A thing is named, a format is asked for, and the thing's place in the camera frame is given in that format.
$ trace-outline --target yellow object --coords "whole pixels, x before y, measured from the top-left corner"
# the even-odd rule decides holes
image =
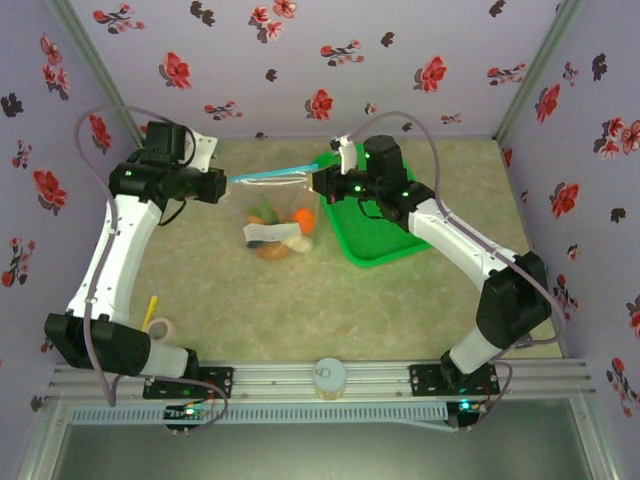
[[[153,295],[151,297],[151,300],[149,300],[149,306],[147,307],[147,313],[144,316],[144,322],[142,322],[142,327],[140,328],[140,330],[142,330],[143,332],[146,331],[147,325],[151,321],[151,317],[153,316],[153,313],[156,311],[156,307],[157,306],[158,306],[158,296],[157,295]]]

